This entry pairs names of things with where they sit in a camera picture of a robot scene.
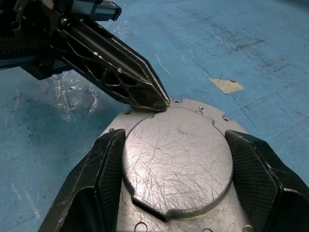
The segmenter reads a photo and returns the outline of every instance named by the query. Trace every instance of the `circular raised disc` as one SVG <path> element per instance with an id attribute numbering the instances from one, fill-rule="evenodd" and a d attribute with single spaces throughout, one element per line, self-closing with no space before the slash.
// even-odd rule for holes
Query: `circular raised disc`
<path id="1" fill-rule="evenodd" d="M 229 146 L 212 120 L 184 108 L 137 124 L 127 136 L 123 165 L 133 201 L 165 221 L 215 206 L 233 169 Z"/>

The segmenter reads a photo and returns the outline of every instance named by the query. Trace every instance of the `silver metal plate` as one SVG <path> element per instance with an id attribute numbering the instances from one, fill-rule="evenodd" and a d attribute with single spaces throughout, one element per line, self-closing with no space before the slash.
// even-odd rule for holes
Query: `silver metal plate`
<path id="1" fill-rule="evenodd" d="M 212 125 L 221 134 L 224 134 L 225 130 L 246 133 L 246 130 L 237 122 L 228 120 L 222 111 L 202 102 L 188 99 L 183 99 L 181 102 L 171 101 L 171 108 L 185 108 L 193 112 L 196 111 L 197 114 L 203 116 L 205 124 L 208 124 L 211 120 Z M 127 138 L 129 138 L 130 131 L 135 126 L 140 122 L 142 123 L 146 118 L 149 118 L 147 120 L 151 121 L 151 118 L 154 116 L 153 112 L 148 111 L 133 111 L 130 114 L 119 114 L 103 133 L 108 132 L 112 128 L 124 128 L 128 134 Z M 248 224 L 249 222 L 237 199 L 233 183 L 229 186 L 226 195 L 210 211 L 196 217 L 170 219 L 168 222 L 163 222 L 134 205 L 130 193 L 124 183 L 122 184 L 116 229 L 118 232 L 241 232 Z"/>
<path id="2" fill-rule="evenodd" d="M 212 120 L 168 108 L 126 138 L 123 168 L 132 199 L 168 221 L 200 215 L 226 194 L 232 155 Z"/>

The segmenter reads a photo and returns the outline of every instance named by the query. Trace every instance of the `blue mat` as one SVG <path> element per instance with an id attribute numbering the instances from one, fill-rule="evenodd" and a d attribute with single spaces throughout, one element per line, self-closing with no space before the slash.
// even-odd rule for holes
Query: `blue mat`
<path id="1" fill-rule="evenodd" d="M 213 105 L 309 185 L 309 5 L 301 0 L 116 1 L 102 23 L 145 56 L 170 97 Z M 240 83 L 224 94 L 210 77 Z M 0 231 L 37 231 L 69 171 L 127 110 L 75 72 L 0 72 Z"/>

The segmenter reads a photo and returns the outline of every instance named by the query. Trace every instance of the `beige tape piece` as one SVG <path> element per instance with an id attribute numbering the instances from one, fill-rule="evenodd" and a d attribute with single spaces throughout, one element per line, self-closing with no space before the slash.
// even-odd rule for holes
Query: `beige tape piece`
<path id="1" fill-rule="evenodd" d="M 222 92 L 229 94 L 245 89 L 241 84 L 232 80 L 209 78 Z"/>

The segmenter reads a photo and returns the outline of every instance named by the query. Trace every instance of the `aluminum plate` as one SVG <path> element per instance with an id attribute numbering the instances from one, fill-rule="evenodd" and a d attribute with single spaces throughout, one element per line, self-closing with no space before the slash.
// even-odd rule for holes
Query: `aluminum plate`
<path id="1" fill-rule="evenodd" d="M 212 122 L 185 108 L 168 108 L 132 129 L 123 168 L 134 202 L 168 221 L 199 215 L 220 201 L 233 161 Z"/>
<path id="2" fill-rule="evenodd" d="M 234 130 L 246 133 L 246 130 L 237 122 L 226 118 L 224 112 L 202 102 L 183 99 L 175 102 L 171 100 L 170 108 L 185 108 L 211 119 L 213 125 L 224 134 L 225 130 Z M 153 112 L 135 111 L 119 114 L 103 132 L 112 129 L 124 128 L 129 132 L 146 118 L 154 117 Z M 119 203 L 117 232 L 242 232 L 248 225 L 233 185 L 231 183 L 227 194 L 210 211 L 196 217 L 186 219 L 171 219 L 163 222 L 153 215 L 146 213 L 132 203 L 131 195 L 122 183 Z"/>

